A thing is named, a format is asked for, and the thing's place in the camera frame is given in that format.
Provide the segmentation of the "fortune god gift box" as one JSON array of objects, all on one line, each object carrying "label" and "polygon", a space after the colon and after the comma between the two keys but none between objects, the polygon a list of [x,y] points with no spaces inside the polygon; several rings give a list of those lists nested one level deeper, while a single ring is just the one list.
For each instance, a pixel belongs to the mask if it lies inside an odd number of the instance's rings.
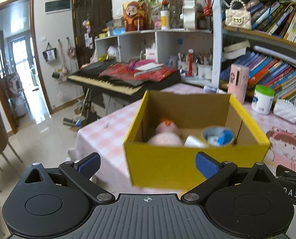
[{"label": "fortune god gift box", "polygon": [[126,32],[150,29],[149,9],[145,1],[123,3],[123,19]]}]

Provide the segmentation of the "yellow cardboard box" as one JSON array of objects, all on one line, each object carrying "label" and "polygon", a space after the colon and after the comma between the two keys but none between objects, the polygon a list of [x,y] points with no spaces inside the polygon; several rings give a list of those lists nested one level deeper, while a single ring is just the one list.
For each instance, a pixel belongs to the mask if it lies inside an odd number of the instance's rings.
[{"label": "yellow cardboard box", "polygon": [[200,138],[208,127],[230,128],[235,136],[231,145],[203,149],[219,162],[252,167],[255,162],[263,161],[270,147],[265,133],[232,95],[146,91],[124,141],[134,186],[189,190],[205,180],[196,168],[199,148],[148,144],[163,119],[177,125],[183,140],[189,135]]}]

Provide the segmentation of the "white cubby shelf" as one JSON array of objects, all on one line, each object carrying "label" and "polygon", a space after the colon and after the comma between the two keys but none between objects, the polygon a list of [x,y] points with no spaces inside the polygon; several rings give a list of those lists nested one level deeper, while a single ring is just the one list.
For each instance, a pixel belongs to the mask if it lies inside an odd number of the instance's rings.
[{"label": "white cubby shelf", "polygon": [[213,34],[208,30],[147,30],[126,32],[95,40],[96,58],[112,55],[118,62],[151,59],[176,67],[185,83],[219,85]]}]

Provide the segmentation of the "cream pearl handbag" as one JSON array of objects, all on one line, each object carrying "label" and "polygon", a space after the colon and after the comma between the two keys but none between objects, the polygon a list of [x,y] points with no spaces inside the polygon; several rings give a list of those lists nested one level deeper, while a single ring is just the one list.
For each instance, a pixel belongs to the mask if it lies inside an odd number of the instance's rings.
[{"label": "cream pearl handbag", "polygon": [[[239,3],[242,5],[240,9],[233,9],[233,5]],[[232,0],[228,9],[225,10],[225,25],[240,29],[252,29],[251,13],[247,11],[247,7],[242,0]]]}]

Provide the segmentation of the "row of leaning books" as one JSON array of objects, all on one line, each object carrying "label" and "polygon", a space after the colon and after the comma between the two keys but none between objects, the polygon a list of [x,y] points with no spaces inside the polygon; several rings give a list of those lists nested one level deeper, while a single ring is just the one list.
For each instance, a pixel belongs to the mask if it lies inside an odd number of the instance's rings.
[{"label": "row of leaning books", "polygon": [[275,92],[275,98],[296,101],[296,65],[275,56],[246,50],[245,54],[222,63],[220,84],[230,81],[233,64],[249,69],[246,99],[253,97],[255,86],[263,85]]}]

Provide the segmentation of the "white staples box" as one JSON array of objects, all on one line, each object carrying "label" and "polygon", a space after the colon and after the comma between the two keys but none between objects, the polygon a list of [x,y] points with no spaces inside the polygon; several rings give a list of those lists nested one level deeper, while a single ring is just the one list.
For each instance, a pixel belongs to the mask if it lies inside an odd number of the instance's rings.
[{"label": "white staples box", "polygon": [[189,135],[184,143],[185,147],[207,148],[208,145],[193,135]]}]

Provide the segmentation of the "pink cartoon desk mat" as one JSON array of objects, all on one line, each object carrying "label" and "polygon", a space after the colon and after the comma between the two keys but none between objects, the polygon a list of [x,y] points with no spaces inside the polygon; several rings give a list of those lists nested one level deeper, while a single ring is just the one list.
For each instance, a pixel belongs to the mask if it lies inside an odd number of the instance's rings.
[{"label": "pink cartoon desk mat", "polygon": [[278,165],[296,172],[296,123],[289,123],[274,116],[262,116],[258,125],[266,134],[270,148],[264,162],[276,174]]}]

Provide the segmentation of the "white quilted purse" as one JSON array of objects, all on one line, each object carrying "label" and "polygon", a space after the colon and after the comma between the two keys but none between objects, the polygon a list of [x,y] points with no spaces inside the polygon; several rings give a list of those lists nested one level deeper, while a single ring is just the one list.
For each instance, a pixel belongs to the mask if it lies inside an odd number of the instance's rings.
[{"label": "white quilted purse", "polygon": [[296,123],[296,106],[288,100],[277,99],[273,114],[290,123]]}]

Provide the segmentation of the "white jar green lid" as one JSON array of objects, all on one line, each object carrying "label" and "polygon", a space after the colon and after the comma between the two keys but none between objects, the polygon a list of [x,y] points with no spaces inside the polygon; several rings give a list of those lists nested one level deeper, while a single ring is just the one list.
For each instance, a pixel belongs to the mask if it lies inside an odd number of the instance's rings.
[{"label": "white jar green lid", "polygon": [[256,85],[251,108],[256,112],[267,115],[270,113],[275,91],[264,85]]}]

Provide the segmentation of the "pink cylindrical container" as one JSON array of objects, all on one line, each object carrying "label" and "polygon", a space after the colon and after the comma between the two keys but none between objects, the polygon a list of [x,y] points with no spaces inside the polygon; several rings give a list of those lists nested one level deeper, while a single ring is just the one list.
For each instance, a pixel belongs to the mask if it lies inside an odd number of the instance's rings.
[{"label": "pink cylindrical container", "polygon": [[232,64],[228,83],[228,93],[234,95],[243,104],[247,92],[249,68],[239,64]]}]

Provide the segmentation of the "dark wooden door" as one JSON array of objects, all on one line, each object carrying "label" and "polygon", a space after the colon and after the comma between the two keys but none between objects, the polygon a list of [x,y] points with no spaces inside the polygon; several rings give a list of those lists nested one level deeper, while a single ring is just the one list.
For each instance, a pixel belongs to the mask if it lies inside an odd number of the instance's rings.
[{"label": "dark wooden door", "polygon": [[95,38],[112,20],[111,0],[72,0],[74,43],[78,66],[90,62]]}]

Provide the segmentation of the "red cloth on keyboard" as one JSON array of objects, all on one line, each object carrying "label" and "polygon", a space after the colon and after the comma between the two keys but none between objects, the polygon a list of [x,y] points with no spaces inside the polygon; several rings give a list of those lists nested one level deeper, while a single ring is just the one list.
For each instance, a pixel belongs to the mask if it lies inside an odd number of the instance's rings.
[{"label": "red cloth on keyboard", "polygon": [[101,77],[110,77],[122,81],[152,81],[160,82],[175,73],[176,70],[166,65],[154,64],[153,68],[147,70],[130,69],[128,64],[119,63],[109,66],[101,72]]}]

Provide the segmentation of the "pink plush pig toy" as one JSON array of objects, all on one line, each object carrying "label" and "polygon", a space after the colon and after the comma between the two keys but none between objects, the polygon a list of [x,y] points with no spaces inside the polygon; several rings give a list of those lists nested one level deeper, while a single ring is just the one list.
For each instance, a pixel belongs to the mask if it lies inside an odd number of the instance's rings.
[{"label": "pink plush pig toy", "polygon": [[177,125],[170,119],[162,117],[156,127],[155,135],[152,136],[148,144],[154,146],[178,147],[182,146],[181,132]]}]

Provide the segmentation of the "black electronic keyboard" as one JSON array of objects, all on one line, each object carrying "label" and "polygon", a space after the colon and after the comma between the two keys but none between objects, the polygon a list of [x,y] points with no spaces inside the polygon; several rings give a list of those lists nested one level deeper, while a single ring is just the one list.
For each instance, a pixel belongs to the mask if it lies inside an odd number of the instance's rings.
[{"label": "black electronic keyboard", "polygon": [[127,63],[96,62],[69,75],[67,80],[131,103],[141,99],[148,90],[160,91],[181,81],[179,71],[166,65],[148,73],[127,67]]}]

